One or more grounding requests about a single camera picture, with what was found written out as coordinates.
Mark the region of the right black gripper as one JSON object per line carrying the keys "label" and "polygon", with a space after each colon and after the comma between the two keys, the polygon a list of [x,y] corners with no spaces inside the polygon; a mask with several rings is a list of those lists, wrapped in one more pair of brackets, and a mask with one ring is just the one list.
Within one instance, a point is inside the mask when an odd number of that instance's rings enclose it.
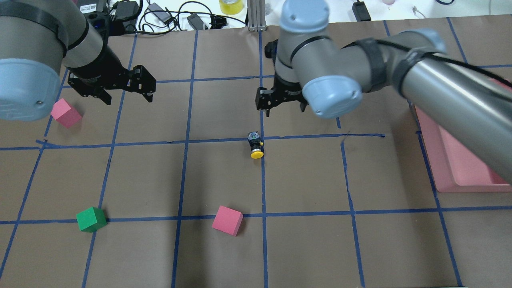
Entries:
{"label": "right black gripper", "polygon": [[293,69],[278,57],[278,41],[268,42],[264,47],[264,53],[274,65],[274,84],[271,89],[256,90],[256,109],[263,111],[265,117],[270,117],[272,108],[285,102],[299,102],[300,112],[304,113],[309,103],[302,95],[302,87],[293,74]]}

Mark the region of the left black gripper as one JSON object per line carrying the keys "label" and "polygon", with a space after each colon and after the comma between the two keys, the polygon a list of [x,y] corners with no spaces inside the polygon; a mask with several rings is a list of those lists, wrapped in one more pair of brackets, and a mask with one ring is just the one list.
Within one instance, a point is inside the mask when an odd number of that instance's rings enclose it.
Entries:
{"label": "left black gripper", "polygon": [[67,67],[73,77],[68,84],[80,96],[93,96],[106,105],[111,105],[112,97],[106,90],[123,89],[138,93],[148,103],[152,103],[156,92],[156,80],[143,65],[128,70],[121,64],[108,44],[104,44],[99,55],[81,67]]}

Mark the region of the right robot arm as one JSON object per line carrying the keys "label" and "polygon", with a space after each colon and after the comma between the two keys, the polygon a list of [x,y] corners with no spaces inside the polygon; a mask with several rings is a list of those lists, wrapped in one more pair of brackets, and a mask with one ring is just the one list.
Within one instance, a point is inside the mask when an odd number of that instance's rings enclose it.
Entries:
{"label": "right robot arm", "polygon": [[265,47],[274,62],[274,85],[257,89],[257,110],[267,114],[298,101],[321,118],[354,110],[364,93],[391,86],[511,182],[511,82],[454,60],[437,31],[403,31],[338,48],[327,31],[323,0],[287,0],[280,34]]}

